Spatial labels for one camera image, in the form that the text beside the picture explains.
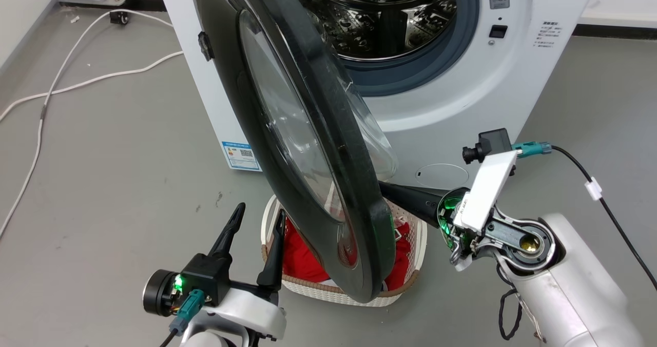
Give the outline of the blue energy label sticker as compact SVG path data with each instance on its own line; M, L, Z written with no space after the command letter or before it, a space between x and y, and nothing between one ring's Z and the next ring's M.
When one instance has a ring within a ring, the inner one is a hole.
M260 164L249 144L221 141L221 146L230 169L261 172Z

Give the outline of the printed warning text label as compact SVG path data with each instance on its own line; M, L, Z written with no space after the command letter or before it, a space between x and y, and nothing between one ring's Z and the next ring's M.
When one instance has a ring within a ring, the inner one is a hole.
M533 36L533 47L554 48L561 40L562 31L559 22L541 21Z

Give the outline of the black round washing machine door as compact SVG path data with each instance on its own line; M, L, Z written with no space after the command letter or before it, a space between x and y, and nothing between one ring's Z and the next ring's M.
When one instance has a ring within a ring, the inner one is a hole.
M297 232L345 294L368 303L396 256L379 180L396 155L321 25L298 0L194 0L253 154Z

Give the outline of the white washing machine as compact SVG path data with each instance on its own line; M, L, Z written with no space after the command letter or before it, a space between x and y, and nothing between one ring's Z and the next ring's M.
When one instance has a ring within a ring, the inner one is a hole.
M163 1L222 151L221 141L248 144L215 66L200 48L194 0ZM471 43L436 80L387 97L360 94L396 155L396 172L380 180L420 186L415 174L421 167L453 164L469 172L470 186L478 165L465 164L461 149L491 129L505 128L516 140L589 0L510 1L508 9L491 10L490 0L480 0ZM554 48L533 47L541 21L562 26Z

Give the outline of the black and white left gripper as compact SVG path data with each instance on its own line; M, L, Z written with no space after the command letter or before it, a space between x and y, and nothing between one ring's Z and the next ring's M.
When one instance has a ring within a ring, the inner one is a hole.
M208 256L197 254L182 270L183 289L186 293L199 289L209 296L211 312L258 337L278 340L284 337L286 316L278 307L278 292L282 286L282 266L286 212L279 210L273 225L273 240L267 261L255 285L232 281L229 269L232 264L230 249L239 232L246 204L240 202L218 235Z

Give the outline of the white woven laundry basket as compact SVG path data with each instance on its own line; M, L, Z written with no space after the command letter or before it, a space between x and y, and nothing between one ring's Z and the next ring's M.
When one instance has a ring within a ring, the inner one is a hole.
M282 285L288 290L298 295L307 296L324 302L340 303L343 305L364 306L364 307L387 307L396 302L403 293L408 291L418 278L420 268L422 267L426 253L429 226L422 219L411 215L400 206L388 202L391 212L395 218L404 218L409 223L409 234L407 238L411 245L411 251L408 254L409 268L404 275L402 287L393 291L386 291L379 294L377 298L368 303L355 302L343 291L335 286L320 284L319 282L303 281L296 277L288 275L282 276ZM275 195L270 197L264 209L261 218L261 255L264 261L269 256L269 250L272 246L273 225L275 225L276 215L282 209L282 205Z

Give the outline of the steel washing machine drum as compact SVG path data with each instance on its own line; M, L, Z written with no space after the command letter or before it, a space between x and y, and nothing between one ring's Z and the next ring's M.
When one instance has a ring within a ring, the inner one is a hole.
M400 59L435 41L448 28L457 0L299 0L347 60Z

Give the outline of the red clothing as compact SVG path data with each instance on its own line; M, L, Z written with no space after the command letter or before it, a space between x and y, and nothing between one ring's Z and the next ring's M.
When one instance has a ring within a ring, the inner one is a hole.
M385 278L381 291L397 290L404 284L404 277L409 269L408 255L411 252L409 242L410 225L402 221L403 216L395 219L396 227L396 261L391 273ZM285 221L285 247L282 271L284 274L302 281L316 282L335 287L319 261L311 253L302 237L297 233L291 220Z

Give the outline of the round white filter cover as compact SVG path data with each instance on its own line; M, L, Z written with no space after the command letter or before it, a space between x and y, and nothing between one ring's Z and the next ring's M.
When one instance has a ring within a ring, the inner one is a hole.
M450 190L465 186L469 172L453 164L430 164L421 167L415 174L420 186L431 189Z

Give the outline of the white and green right gripper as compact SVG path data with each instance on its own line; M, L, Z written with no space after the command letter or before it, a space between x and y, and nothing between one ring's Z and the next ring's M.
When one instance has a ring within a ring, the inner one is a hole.
M451 250L450 264L462 272L476 256L486 223L517 158L518 150L486 156L471 188L454 189L444 197L383 181L379 188L384 198L441 230Z

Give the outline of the grey rubber door gasket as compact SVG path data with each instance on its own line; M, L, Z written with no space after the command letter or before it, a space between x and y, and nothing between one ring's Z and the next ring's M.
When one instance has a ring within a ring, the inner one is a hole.
M479 23L480 0L456 0L446 31L429 45L400 59L358 62L342 59L361 96L387 97L436 80L465 53Z

